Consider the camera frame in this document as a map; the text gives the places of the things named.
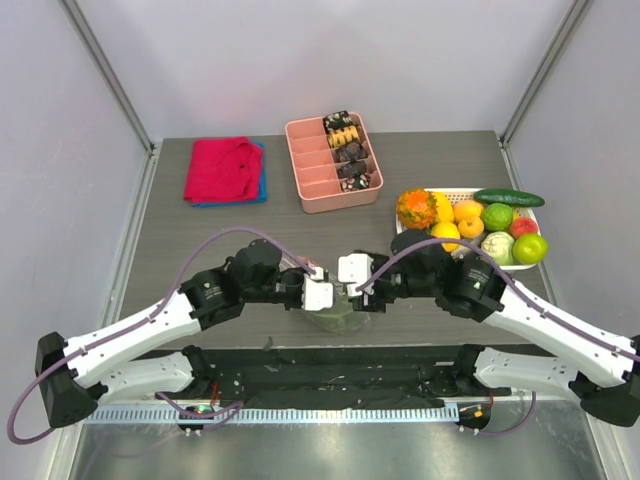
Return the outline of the clear polka dot zip bag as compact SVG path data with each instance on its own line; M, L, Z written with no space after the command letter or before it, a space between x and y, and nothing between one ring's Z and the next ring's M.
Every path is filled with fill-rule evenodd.
M321 270L323 277L317 283L324 284L323 288L311 287L313 299L310 302L305 300L305 293L301 294L299 311L307 320L327 332L340 335L364 332L372 326L368 312L353 309L346 287L334 273L312 260L302 258L302 261L314 270Z

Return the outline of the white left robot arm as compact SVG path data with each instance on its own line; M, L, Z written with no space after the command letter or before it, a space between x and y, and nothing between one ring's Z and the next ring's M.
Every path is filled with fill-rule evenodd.
M282 251L255 240L219 267L201 271L158 303L101 330L64 338L57 332L37 343L35 372L50 369L39 385L48 424L75 424L92 414L116 385L110 373L169 342L239 317L248 303L304 305L304 287L322 278L305 263L281 269Z

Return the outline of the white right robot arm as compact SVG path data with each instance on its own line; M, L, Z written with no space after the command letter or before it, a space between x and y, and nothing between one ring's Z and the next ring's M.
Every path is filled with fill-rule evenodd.
M451 371L457 391L514 388L574 401L619 427L639 419L639 339L598 328L550 304L480 248L454 259L444 240L406 230L389 256L356 251L338 261L338 278L356 310L383 312L397 299L431 298L454 317L518 335L542 356L469 346Z

